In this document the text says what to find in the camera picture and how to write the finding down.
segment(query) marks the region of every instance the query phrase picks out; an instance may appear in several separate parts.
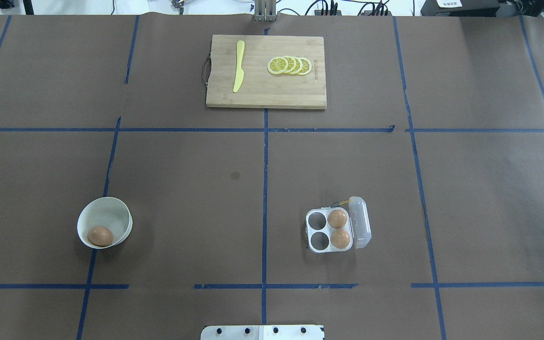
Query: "egg container lid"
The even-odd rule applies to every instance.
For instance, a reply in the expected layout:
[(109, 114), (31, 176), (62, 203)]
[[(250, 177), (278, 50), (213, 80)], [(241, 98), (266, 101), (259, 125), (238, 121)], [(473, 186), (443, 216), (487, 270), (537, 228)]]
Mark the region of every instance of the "egg container lid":
[(373, 237), (371, 223), (369, 222), (369, 211), (366, 208), (365, 200), (358, 196), (350, 197), (348, 212), (350, 221), (352, 222), (356, 249), (364, 248)]

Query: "black box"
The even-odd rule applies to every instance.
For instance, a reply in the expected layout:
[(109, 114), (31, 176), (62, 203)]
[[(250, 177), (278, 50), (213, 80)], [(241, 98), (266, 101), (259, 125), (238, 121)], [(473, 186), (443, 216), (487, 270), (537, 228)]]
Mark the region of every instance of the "black box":
[(425, 0), (421, 15), (426, 17), (494, 17), (499, 0), (461, 0), (462, 7), (441, 8), (436, 0)]

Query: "cutting board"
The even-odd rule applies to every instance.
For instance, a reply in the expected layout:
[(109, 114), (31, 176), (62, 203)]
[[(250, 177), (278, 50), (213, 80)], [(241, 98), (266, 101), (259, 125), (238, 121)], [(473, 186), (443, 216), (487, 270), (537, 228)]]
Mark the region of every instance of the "cutting board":
[[(245, 42), (242, 86), (233, 93), (236, 42)], [(279, 56), (308, 58), (312, 71), (305, 76), (272, 75), (268, 61)], [(207, 106), (220, 108), (326, 108), (324, 39), (305, 36), (214, 35), (211, 43), (211, 75)]]

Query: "yellow knife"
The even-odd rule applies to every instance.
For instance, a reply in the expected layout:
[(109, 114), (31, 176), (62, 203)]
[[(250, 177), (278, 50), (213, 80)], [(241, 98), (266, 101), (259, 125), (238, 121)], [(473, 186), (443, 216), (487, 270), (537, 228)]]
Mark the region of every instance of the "yellow knife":
[(242, 55), (245, 52), (245, 42), (239, 40), (236, 42), (236, 75), (235, 75), (235, 87), (233, 92), (237, 93), (238, 89), (242, 85), (242, 79), (245, 77), (245, 72), (242, 70)]

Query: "egg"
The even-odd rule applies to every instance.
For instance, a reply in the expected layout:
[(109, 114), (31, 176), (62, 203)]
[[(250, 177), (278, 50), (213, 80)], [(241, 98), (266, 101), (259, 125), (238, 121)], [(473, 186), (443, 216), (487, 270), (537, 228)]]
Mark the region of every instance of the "egg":
[(336, 230), (331, 235), (331, 244), (337, 249), (345, 249), (349, 246), (349, 233), (345, 230)]
[(112, 232), (106, 227), (93, 227), (87, 234), (89, 242), (100, 247), (108, 247), (112, 245)]
[(329, 214), (328, 221), (331, 227), (338, 230), (346, 225), (346, 222), (348, 221), (348, 215), (347, 213), (345, 213), (345, 211), (341, 209), (335, 209)]

